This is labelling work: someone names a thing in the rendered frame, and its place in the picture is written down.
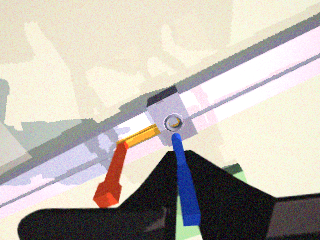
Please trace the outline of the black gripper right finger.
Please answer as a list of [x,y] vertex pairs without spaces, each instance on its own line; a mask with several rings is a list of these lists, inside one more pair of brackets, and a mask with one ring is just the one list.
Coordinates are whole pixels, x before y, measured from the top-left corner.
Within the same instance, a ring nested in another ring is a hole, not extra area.
[[201,212],[203,240],[283,240],[320,231],[320,192],[274,197],[184,151]]

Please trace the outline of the light green tray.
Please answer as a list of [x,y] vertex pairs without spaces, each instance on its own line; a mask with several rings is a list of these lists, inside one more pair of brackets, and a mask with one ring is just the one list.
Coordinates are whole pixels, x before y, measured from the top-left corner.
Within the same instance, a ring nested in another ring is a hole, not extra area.
[[[247,183],[247,180],[244,175],[244,171],[239,165],[239,163],[231,165],[230,167],[227,167],[224,170],[227,171],[232,176],[234,177],[236,176],[237,178],[241,179],[243,182]],[[177,206],[175,240],[186,240],[194,236],[200,235],[200,230],[198,228],[199,226],[183,226],[180,207],[181,207],[181,202],[180,202],[179,189],[178,189],[178,206]]]

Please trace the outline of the blue long bar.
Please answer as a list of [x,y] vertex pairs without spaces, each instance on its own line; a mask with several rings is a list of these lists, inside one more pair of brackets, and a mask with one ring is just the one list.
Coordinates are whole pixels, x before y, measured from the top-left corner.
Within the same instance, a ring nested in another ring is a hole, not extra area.
[[201,212],[193,187],[191,171],[186,163],[181,136],[178,133],[174,133],[171,139],[173,151],[175,151],[177,157],[177,182],[183,226],[199,226]]

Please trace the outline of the aluminum slotted rail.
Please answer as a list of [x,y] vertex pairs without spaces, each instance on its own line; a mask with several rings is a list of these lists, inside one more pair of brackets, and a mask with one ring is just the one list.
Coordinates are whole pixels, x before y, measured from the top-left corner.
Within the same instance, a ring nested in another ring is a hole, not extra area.
[[[160,134],[127,149],[124,165],[320,74],[320,19],[289,32],[0,179],[0,219],[108,172],[116,142],[156,124]],[[176,123],[177,126],[172,126]],[[169,122],[169,123],[168,123]],[[170,125],[169,125],[170,124]]]

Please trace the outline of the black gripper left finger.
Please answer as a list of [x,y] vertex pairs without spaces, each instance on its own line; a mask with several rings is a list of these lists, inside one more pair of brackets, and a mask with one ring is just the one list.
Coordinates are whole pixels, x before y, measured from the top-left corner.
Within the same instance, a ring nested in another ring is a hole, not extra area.
[[177,157],[167,151],[118,207],[42,208],[20,220],[19,240],[175,240]]

